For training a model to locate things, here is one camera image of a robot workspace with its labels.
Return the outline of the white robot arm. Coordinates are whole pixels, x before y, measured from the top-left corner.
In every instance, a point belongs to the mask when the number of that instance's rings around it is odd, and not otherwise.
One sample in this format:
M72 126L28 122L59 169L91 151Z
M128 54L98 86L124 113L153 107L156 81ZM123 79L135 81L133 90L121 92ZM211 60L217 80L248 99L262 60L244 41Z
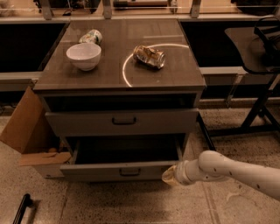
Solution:
M198 181L211 182L231 178L280 200L280 170L239 162L217 151L203 151L197 159L184 160L168 168L162 180L170 185L189 186Z

